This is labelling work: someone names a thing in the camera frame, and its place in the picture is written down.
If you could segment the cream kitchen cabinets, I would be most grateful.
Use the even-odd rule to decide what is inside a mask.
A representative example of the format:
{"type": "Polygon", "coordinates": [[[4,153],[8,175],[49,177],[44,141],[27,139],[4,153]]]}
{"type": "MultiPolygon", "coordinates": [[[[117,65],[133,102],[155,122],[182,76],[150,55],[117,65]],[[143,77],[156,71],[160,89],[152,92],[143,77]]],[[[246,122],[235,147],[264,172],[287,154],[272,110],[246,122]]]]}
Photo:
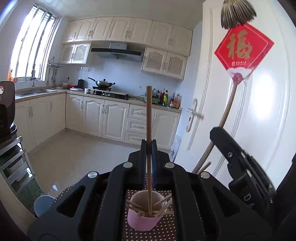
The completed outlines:
{"type": "Polygon", "coordinates": [[[16,94],[17,134],[30,152],[65,129],[126,144],[146,137],[145,104],[65,90],[16,94]]]}
{"type": "Polygon", "coordinates": [[[85,64],[92,47],[126,43],[142,51],[142,71],[183,79],[193,32],[156,20],[132,17],[98,17],[70,21],[63,35],[61,64],[85,64]]]}

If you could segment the blue plastic stool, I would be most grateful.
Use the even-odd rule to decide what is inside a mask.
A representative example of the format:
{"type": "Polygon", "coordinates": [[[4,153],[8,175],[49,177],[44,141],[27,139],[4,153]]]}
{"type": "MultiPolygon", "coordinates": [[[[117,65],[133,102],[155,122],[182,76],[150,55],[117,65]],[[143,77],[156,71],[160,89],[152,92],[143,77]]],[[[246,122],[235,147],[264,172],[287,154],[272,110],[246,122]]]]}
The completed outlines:
{"type": "Polygon", "coordinates": [[[34,212],[37,217],[43,215],[54,202],[55,198],[49,195],[41,195],[35,201],[33,205],[34,212]]]}

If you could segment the cream upper kitchen cabinets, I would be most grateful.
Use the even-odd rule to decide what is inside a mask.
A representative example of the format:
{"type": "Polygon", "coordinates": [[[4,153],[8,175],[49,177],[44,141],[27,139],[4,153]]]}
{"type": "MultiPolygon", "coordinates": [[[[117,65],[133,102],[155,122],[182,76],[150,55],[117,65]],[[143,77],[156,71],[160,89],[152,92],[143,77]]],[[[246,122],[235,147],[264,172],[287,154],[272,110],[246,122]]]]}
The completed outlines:
{"type": "Polygon", "coordinates": [[[61,64],[85,64],[92,47],[126,43],[142,51],[142,71],[183,79],[193,32],[156,20],[132,17],[98,17],[70,21],[63,35],[61,64]]]}

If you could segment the green bottle on counter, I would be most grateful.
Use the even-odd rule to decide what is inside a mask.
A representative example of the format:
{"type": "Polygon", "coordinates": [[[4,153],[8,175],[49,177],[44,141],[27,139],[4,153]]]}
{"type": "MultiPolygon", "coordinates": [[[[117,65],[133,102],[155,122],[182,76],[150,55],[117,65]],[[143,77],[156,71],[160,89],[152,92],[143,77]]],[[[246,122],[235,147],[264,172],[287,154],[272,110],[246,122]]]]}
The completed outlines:
{"type": "Polygon", "coordinates": [[[168,104],[168,91],[166,90],[163,96],[162,106],[167,106],[167,104],[168,104]]]}

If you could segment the black air fryer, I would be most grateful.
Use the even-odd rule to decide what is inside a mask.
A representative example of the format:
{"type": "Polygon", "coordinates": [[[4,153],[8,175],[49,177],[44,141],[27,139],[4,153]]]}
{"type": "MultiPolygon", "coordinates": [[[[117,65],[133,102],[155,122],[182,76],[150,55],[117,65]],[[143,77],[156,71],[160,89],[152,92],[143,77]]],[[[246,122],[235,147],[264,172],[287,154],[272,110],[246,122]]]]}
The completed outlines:
{"type": "Polygon", "coordinates": [[[2,144],[17,132],[15,124],[15,84],[11,81],[1,81],[0,89],[0,138],[2,144]]]}

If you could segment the wooden chopstick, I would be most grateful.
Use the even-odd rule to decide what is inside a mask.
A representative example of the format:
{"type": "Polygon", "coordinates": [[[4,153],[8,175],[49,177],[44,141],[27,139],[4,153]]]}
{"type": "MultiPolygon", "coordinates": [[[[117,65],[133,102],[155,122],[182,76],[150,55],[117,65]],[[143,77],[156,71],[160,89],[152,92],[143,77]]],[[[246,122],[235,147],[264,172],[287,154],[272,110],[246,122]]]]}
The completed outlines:
{"type": "Polygon", "coordinates": [[[147,190],[148,190],[148,212],[152,216],[152,87],[147,86],[147,190]]]}

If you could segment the black wok on stove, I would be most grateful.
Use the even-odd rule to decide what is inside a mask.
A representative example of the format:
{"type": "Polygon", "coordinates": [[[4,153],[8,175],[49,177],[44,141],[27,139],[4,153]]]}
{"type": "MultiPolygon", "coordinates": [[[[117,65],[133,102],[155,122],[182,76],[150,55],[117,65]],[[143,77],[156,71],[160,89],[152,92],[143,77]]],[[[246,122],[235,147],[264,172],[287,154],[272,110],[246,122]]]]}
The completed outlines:
{"type": "Polygon", "coordinates": [[[88,77],[88,79],[94,81],[94,82],[96,83],[96,85],[97,85],[98,87],[100,87],[100,88],[111,88],[112,85],[115,85],[115,82],[114,82],[114,83],[112,83],[112,82],[108,82],[108,81],[106,81],[105,79],[104,79],[104,80],[100,80],[100,81],[97,81],[97,80],[95,80],[95,79],[93,79],[93,78],[90,78],[90,77],[88,77]]]}

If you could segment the black range hood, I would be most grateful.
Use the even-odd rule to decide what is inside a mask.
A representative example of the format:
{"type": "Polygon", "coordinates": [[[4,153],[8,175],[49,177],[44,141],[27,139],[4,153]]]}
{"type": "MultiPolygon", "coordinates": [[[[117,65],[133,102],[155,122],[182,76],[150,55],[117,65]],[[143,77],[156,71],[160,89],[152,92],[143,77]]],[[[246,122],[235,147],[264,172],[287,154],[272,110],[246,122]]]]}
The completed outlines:
{"type": "Polygon", "coordinates": [[[111,42],[108,48],[92,47],[91,52],[100,58],[142,62],[142,51],[131,50],[126,43],[111,42]]]}

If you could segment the green countertop appliance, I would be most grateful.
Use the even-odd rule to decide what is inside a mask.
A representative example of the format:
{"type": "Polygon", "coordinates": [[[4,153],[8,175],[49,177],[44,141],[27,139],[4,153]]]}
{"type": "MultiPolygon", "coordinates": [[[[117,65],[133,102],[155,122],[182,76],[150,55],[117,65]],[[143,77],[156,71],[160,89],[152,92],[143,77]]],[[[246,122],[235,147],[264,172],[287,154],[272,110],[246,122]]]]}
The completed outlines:
{"type": "Polygon", "coordinates": [[[153,89],[152,90],[152,104],[159,104],[159,98],[160,98],[160,91],[153,89]]]}

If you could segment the red fu door decoration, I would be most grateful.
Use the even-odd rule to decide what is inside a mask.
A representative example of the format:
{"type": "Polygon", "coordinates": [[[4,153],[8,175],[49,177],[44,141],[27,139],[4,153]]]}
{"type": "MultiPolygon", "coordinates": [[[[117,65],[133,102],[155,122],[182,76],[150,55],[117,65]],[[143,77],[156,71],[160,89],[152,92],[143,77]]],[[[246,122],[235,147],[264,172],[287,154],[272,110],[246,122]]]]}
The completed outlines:
{"type": "Polygon", "coordinates": [[[242,81],[259,65],[274,42],[245,23],[228,30],[214,54],[235,81],[242,81]]]}

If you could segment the pink cylindrical utensil holder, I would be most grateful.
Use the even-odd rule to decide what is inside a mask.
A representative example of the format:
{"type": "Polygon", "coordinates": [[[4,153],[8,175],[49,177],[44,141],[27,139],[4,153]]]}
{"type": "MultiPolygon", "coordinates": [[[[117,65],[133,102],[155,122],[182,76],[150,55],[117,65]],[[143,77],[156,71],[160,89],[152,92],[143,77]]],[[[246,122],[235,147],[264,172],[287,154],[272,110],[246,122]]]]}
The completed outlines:
{"type": "Polygon", "coordinates": [[[149,216],[148,190],[135,192],[130,199],[126,200],[127,223],[139,232],[151,231],[161,220],[158,214],[168,203],[168,199],[156,191],[152,191],[152,216],[149,216]]]}

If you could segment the gas stove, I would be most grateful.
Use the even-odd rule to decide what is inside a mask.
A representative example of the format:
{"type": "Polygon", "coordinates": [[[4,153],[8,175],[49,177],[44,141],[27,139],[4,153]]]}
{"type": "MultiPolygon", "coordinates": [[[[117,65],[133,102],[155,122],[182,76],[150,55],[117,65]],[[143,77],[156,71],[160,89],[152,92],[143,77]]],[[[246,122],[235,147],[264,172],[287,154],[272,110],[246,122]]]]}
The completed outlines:
{"type": "Polygon", "coordinates": [[[89,94],[117,98],[117,99],[124,99],[124,100],[130,99],[130,96],[128,95],[128,93],[113,91],[112,88],[108,88],[106,90],[103,90],[103,89],[99,89],[98,87],[93,87],[90,90],[89,94]]]}

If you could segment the kitchen sink faucet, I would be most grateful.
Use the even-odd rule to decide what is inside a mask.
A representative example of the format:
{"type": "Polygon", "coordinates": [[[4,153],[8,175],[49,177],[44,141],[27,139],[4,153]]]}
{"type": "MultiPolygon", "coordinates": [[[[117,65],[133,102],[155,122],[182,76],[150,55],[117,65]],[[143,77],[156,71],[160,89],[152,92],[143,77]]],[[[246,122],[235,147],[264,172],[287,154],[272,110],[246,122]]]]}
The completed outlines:
{"type": "Polygon", "coordinates": [[[35,80],[36,80],[35,73],[36,73],[35,69],[32,69],[31,77],[30,77],[30,80],[33,82],[32,83],[32,90],[31,90],[32,93],[34,93],[34,90],[35,90],[35,80]]]}

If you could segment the brown polka dot tablecloth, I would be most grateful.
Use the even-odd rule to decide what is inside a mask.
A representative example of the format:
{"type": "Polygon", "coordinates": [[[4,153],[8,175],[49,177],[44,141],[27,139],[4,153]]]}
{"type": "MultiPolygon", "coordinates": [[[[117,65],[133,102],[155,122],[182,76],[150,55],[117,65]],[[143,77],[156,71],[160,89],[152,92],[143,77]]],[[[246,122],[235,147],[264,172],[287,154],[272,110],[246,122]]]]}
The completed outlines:
{"type": "MultiPolygon", "coordinates": [[[[143,195],[144,190],[128,190],[126,199],[143,207],[140,204],[140,198],[143,195]]],[[[154,207],[154,214],[172,200],[172,198],[170,191],[152,192],[152,201],[154,203],[162,199],[166,200],[160,203],[159,207],[154,207]]],[[[160,216],[153,218],[140,216],[135,210],[126,208],[122,240],[177,240],[173,207],[173,201],[171,201],[171,205],[160,216]]]]}

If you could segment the cream lower kitchen cabinets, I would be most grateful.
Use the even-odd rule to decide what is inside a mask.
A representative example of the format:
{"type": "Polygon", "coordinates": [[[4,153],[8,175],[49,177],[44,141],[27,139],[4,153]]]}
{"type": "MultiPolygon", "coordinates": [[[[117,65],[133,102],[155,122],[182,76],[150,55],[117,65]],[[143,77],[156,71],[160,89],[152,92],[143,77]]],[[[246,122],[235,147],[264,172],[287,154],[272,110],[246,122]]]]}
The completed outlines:
{"type": "Polygon", "coordinates": [[[16,94],[17,134],[30,152],[65,129],[126,144],[146,137],[145,104],[65,90],[16,94]]]}

